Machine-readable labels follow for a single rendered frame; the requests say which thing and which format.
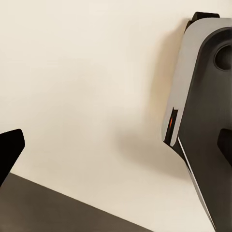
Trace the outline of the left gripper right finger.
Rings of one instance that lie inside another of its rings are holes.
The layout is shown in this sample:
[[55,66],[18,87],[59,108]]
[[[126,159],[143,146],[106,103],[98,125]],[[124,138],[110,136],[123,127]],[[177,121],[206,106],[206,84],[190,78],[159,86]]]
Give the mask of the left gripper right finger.
[[217,146],[228,163],[232,166],[232,130],[224,128],[220,130]]

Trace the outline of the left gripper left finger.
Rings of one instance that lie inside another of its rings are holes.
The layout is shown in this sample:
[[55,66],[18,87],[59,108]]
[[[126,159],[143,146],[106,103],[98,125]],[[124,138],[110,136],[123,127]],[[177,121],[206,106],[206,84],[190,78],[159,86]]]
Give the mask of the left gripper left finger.
[[21,129],[0,134],[0,186],[10,173],[24,147],[25,140]]

